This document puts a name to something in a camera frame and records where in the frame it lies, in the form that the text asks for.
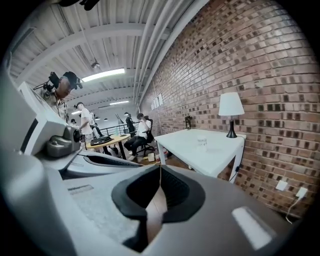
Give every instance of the ceiling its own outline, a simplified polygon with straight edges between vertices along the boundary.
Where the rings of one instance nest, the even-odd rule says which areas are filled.
[[[35,87],[51,71],[58,76],[72,71],[84,78],[125,68],[125,74],[84,83],[66,100],[70,112],[79,101],[91,111],[122,99],[134,106],[164,43],[192,2],[100,0],[90,11],[78,3],[43,7],[11,50],[10,74],[18,85],[27,81]],[[99,68],[91,67],[95,60]]]

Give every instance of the lamp cord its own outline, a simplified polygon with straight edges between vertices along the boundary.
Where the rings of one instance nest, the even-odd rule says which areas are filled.
[[[242,136],[239,136],[239,135],[237,135],[237,137],[243,138],[243,151],[242,151],[242,156],[241,156],[240,164],[235,168],[235,174],[232,176],[232,178],[229,180],[229,182],[231,182],[231,181],[233,180],[233,178],[237,175],[237,173],[238,173],[238,171],[239,171],[239,169],[240,169],[240,165],[241,165],[242,159],[244,158],[244,153],[245,153],[246,138],[245,138],[245,137],[242,137]]]

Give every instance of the table lamp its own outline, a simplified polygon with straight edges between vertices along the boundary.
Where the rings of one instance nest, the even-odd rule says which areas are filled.
[[[236,138],[237,135],[234,130],[233,116],[244,114],[244,108],[237,92],[228,92],[221,94],[219,116],[230,116],[230,130],[226,135],[228,138]]]

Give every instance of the fluorescent light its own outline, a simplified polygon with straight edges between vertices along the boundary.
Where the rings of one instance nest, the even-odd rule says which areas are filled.
[[[129,100],[126,100],[126,101],[119,101],[119,102],[110,103],[110,105],[116,105],[116,104],[128,103],[128,102],[129,102]]]
[[[82,81],[83,82],[89,82],[89,81],[94,80],[94,79],[104,78],[104,77],[117,75],[117,74],[124,74],[124,73],[125,73],[125,69],[124,68],[119,68],[119,69],[109,70],[109,71],[105,71],[105,72],[101,72],[101,73],[98,73],[98,74],[93,74],[93,75],[84,77],[84,78],[82,78]]]
[[[72,113],[71,113],[71,115],[76,115],[76,114],[79,114],[79,113],[81,113],[81,111],[80,111],[80,110],[75,111],[75,112],[72,112]]]

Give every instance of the black office chair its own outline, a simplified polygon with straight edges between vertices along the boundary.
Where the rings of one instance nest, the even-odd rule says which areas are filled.
[[[145,131],[146,133],[146,143],[144,145],[142,145],[142,149],[137,151],[137,153],[142,152],[143,151],[143,157],[146,156],[146,151],[150,150],[150,151],[154,151],[155,148],[151,145],[149,145],[149,143],[151,143],[154,140],[154,136],[152,135],[152,126],[154,124],[154,120],[153,119],[149,119],[149,117],[146,115],[145,116],[146,120],[149,120],[151,122],[151,128],[148,131]]]

